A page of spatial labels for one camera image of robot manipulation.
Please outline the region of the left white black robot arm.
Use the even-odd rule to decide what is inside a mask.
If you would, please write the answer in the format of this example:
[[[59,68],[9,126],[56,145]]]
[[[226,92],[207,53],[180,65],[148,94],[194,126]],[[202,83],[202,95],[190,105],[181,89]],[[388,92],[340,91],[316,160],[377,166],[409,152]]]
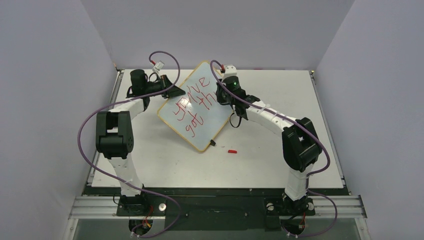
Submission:
[[[132,119],[147,110],[150,97],[162,96],[170,99],[185,95],[185,91],[169,80],[166,75],[155,73],[150,81],[142,69],[130,73],[131,86],[126,93],[127,102],[96,115],[96,150],[103,154],[113,167],[119,180],[120,196],[118,211],[127,216],[148,213],[151,204],[143,192],[144,184],[132,160],[135,146]]]

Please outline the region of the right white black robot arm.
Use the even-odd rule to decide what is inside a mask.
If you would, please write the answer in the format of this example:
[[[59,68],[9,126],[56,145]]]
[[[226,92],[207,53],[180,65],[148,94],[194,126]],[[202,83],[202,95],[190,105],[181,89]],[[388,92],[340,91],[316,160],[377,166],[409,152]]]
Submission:
[[[254,95],[246,94],[239,79],[230,76],[216,83],[216,98],[220,105],[231,106],[240,120],[255,122],[281,138],[283,159],[289,167],[287,184],[282,195],[282,208],[287,215],[299,215],[314,210],[309,198],[309,176],[322,152],[312,121],[284,116]]]

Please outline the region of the yellow framed whiteboard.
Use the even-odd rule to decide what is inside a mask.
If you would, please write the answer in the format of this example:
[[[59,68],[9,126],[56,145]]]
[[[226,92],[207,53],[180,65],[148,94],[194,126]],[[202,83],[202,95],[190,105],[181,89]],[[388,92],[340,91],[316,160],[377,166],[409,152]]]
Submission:
[[[208,61],[201,62],[181,83],[182,96],[168,99],[157,116],[198,152],[204,152],[233,113],[216,97],[217,80]]]

